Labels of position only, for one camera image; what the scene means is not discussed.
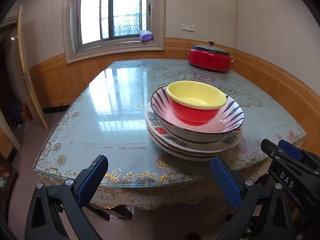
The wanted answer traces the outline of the white wall socket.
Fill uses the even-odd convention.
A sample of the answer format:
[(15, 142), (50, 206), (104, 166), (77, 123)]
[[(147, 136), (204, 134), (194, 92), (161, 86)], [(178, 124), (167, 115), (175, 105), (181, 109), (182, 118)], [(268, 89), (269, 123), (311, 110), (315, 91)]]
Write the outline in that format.
[(182, 24), (182, 30), (194, 32), (195, 31), (195, 27), (193, 25), (184, 24), (183, 23)]

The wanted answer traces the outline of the wooden door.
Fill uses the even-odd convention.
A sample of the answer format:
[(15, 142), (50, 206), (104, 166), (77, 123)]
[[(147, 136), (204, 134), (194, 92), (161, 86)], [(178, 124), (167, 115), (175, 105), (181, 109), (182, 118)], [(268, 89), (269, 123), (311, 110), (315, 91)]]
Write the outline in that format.
[(37, 99), (37, 96), (33, 87), (33, 83), (31, 80), (29, 68), (27, 66), (27, 61), (25, 57), (25, 48), (24, 48), (24, 42), (23, 42), (22, 16), (23, 16), (23, 5), (20, 5), (18, 10), (18, 16), (17, 16), (17, 40), (18, 40), (17, 42), (18, 42), (18, 51), (20, 56), (21, 68), (23, 73), (22, 79), (24, 80), (27, 92), (29, 94), (29, 98), (31, 100), (31, 103), (37, 118), (43, 124), (44, 129), (46, 131), (49, 131), (49, 127), (44, 119), (43, 111)]

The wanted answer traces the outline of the purple tissue pack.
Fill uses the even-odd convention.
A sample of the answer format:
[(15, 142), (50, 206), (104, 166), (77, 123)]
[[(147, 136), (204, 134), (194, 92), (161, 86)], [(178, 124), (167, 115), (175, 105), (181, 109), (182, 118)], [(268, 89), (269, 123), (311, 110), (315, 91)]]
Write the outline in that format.
[(148, 30), (140, 30), (139, 39), (141, 42), (147, 42), (153, 40), (153, 34)]

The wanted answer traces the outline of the window with stone frame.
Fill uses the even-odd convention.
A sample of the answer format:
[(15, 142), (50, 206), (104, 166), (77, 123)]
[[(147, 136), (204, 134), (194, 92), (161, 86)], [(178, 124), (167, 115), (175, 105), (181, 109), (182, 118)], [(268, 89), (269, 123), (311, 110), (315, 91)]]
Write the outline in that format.
[[(151, 31), (153, 40), (141, 42), (140, 30)], [(67, 63), (163, 51), (165, 0), (63, 0), (62, 31)]]

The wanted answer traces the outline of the striped large bowl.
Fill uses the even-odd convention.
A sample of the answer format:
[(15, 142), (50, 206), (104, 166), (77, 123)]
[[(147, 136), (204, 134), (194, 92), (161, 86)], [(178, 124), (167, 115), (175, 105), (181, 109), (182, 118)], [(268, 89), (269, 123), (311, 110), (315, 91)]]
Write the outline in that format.
[(149, 107), (172, 134), (187, 141), (208, 143), (239, 132), (244, 123), (245, 116), (241, 106), (230, 96), (226, 98), (226, 104), (219, 109), (217, 115), (200, 126), (186, 124), (178, 118), (165, 86), (152, 94)]

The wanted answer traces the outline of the white floral plate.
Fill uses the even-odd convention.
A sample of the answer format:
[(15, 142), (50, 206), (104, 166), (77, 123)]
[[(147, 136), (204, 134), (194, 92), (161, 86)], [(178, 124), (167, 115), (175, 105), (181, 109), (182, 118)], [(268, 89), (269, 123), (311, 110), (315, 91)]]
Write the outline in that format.
[(169, 131), (161, 119), (153, 112), (150, 103), (145, 109), (145, 119), (150, 133), (166, 147), (180, 153), (197, 157), (223, 155), (233, 150), (242, 139), (242, 128), (238, 131), (223, 135), (214, 142), (192, 142)]

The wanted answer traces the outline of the yellow bowl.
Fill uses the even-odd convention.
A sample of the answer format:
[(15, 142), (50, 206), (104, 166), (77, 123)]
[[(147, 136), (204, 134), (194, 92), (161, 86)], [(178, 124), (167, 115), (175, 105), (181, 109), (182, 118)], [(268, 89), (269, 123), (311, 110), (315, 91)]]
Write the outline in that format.
[(176, 81), (167, 86), (172, 100), (193, 108), (219, 109), (226, 104), (226, 95), (219, 89), (197, 81)]

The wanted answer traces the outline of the red bowl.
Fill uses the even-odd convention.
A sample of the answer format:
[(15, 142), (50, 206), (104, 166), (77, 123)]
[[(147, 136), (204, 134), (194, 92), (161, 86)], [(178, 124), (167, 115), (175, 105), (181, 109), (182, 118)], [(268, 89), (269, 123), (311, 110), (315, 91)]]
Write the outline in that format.
[(182, 122), (193, 126), (200, 126), (208, 123), (218, 114), (220, 110), (219, 108), (205, 109), (190, 107), (174, 100), (172, 100), (171, 104), (175, 115)]

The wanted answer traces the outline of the red electric pot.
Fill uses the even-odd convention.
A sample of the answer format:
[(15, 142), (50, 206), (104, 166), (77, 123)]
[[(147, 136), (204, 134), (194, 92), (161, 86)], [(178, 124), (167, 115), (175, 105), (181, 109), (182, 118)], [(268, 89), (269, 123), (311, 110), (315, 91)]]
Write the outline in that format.
[(214, 46), (214, 42), (191, 46), (188, 53), (188, 63), (192, 66), (212, 70), (215, 72), (229, 72), (231, 70), (230, 53)]

